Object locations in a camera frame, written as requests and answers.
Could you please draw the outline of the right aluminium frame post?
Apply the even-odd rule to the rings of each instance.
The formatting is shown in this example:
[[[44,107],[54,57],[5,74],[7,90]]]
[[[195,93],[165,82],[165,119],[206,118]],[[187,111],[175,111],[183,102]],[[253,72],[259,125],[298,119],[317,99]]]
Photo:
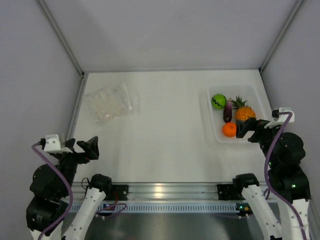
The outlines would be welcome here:
[[[292,9],[289,11],[288,16],[285,18],[284,23],[280,27],[278,34],[276,35],[271,47],[267,51],[263,61],[258,68],[259,73],[262,75],[267,66],[269,65],[270,61],[272,60],[273,56],[275,55],[277,49],[280,47],[282,41],[284,40],[286,34],[288,33],[289,29],[293,25],[295,19],[299,15],[300,11],[304,7],[306,0],[296,0],[293,4]]]

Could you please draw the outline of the aluminium mounting rail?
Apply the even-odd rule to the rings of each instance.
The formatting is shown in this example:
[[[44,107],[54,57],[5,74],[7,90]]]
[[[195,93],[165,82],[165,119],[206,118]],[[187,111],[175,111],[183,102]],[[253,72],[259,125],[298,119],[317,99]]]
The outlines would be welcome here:
[[[229,182],[113,182],[119,202],[187,203],[219,201],[218,186]]]

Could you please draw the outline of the aluminium frame post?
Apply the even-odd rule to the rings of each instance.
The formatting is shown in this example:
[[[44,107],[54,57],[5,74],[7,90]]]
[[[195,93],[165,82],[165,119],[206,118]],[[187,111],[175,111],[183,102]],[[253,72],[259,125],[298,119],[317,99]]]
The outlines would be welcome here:
[[[300,11],[304,7],[306,0],[296,0],[293,4],[292,9],[289,11],[288,16],[285,18],[284,23],[280,27],[278,34],[276,35],[271,47],[267,51],[263,61],[258,68],[259,73],[262,75],[267,66],[269,65],[270,61],[272,60],[273,56],[275,55],[277,49],[280,47],[282,41],[284,40],[286,34],[288,33],[289,29],[293,25],[295,19],[299,15]]]
[[[49,25],[51,26],[54,34],[56,35],[57,39],[59,40],[62,48],[64,49],[65,53],[69,57],[70,61],[72,62],[75,70],[77,73],[82,77],[84,75],[84,71],[82,70],[79,62],[77,61],[67,39],[65,38],[63,32],[61,31],[54,15],[52,14],[51,10],[49,9],[45,0],[36,0],[35,1],[41,11],[43,12],[45,18],[47,19]]]

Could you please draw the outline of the left aluminium frame post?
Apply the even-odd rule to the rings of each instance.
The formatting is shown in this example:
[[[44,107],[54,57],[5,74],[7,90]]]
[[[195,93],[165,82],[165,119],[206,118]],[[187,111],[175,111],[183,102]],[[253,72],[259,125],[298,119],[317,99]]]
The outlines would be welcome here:
[[[61,31],[54,15],[52,14],[51,10],[49,9],[45,0],[36,0],[35,1],[41,11],[43,12],[45,18],[47,19],[49,25],[51,26],[54,34],[56,35],[57,39],[59,40],[62,48],[64,49],[65,53],[69,57],[70,61],[72,62],[75,70],[77,73],[82,77],[84,75],[84,71],[82,70],[79,62],[77,61],[67,39],[65,38],[63,32]]]

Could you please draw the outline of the white plastic basket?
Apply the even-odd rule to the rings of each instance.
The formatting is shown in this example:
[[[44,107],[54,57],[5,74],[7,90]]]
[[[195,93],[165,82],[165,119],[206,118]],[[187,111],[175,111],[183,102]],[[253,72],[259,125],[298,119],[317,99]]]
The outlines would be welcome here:
[[[265,101],[264,92],[258,92],[257,88],[251,84],[236,84],[236,85],[214,85],[207,89],[207,101],[209,107],[210,121],[212,132],[215,139],[223,144],[248,144],[248,138],[252,136],[253,132],[248,131],[243,138],[227,137],[222,132],[222,127],[225,124],[223,120],[223,109],[215,109],[212,107],[211,99],[215,94],[223,94],[226,100],[231,98],[236,99],[236,96],[242,97],[246,104],[255,111],[257,120],[270,120],[271,108]],[[232,108],[232,123],[236,123],[235,110]]]

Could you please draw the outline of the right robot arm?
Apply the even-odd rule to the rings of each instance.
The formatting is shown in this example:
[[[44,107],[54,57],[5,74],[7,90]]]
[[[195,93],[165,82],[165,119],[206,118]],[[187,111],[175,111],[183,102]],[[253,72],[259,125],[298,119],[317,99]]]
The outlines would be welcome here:
[[[253,173],[239,174],[231,184],[217,186],[219,200],[245,200],[248,209],[238,206],[238,216],[253,214],[265,240],[310,239],[308,209],[311,199],[310,184],[300,167],[305,157],[302,139],[284,132],[291,115],[286,120],[271,122],[249,118],[236,121],[236,137],[257,143],[265,156],[265,191]]]

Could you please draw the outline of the clear polka dot zip bag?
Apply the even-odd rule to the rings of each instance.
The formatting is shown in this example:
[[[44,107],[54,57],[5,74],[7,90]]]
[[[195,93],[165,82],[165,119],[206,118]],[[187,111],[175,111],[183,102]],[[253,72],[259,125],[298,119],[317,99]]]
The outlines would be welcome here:
[[[99,124],[140,112],[140,96],[124,82],[107,84],[84,95],[83,100],[93,120]]]

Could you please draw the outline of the orange fake fruit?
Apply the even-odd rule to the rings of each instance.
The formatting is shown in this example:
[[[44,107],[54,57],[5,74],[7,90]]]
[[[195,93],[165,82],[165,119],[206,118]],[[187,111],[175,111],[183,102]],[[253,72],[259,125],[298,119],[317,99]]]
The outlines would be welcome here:
[[[237,125],[234,122],[227,122],[222,127],[222,133],[229,138],[235,137],[237,133]]]

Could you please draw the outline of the purple fake eggplant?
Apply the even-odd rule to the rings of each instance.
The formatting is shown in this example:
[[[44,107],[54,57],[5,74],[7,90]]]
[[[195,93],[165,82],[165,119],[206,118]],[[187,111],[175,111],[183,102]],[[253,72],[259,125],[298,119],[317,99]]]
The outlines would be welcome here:
[[[229,123],[232,120],[232,116],[233,116],[233,102],[232,99],[229,98],[226,101],[226,104],[224,105],[224,109],[223,109],[223,121],[225,123]]]

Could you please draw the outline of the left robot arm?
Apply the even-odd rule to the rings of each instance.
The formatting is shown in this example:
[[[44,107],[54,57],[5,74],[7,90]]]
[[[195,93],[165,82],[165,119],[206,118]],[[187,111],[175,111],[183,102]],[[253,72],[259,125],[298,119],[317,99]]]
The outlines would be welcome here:
[[[98,160],[97,136],[88,141],[64,140],[49,134],[32,145],[32,150],[44,160],[32,176],[29,187],[34,194],[26,209],[26,221],[35,240],[83,240],[103,200],[113,194],[112,179],[102,174],[91,177],[84,200],[70,227],[63,232],[65,217],[72,208],[72,185],[78,165]]]

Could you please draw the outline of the green fake watermelon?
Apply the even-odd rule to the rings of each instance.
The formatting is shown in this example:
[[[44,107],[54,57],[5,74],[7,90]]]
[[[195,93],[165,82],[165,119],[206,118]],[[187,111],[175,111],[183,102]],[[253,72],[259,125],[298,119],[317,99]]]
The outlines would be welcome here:
[[[214,109],[223,109],[227,103],[226,97],[221,94],[217,93],[211,98],[211,105]]]

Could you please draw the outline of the fake pineapple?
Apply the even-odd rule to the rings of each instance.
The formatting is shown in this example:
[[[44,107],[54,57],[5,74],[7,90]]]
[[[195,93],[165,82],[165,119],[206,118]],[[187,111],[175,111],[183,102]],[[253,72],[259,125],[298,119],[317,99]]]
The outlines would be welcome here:
[[[256,118],[255,111],[247,105],[247,101],[243,100],[242,97],[236,96],[231,102],[233,110],[235,110],[234,116],[236,120],[245,122],[250,118]]]

